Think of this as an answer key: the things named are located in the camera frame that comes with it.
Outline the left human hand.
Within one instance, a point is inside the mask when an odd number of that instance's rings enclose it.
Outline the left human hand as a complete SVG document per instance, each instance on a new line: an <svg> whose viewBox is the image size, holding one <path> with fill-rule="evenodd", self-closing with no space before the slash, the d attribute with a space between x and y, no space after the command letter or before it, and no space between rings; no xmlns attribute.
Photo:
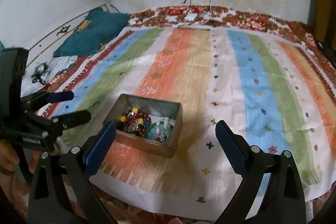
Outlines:
<svg viewBox="0 0 336 224"><path fill-rule="evenodd" d="M31 173L35 173L41 154L41 151L33 151L32 158L29 164L29 171ZM14 172L14 166L16 164L19 164L19 157L14 151L13 147L5 140L1 140L0 142L0 157L1 167L10 172Z"/></svg>

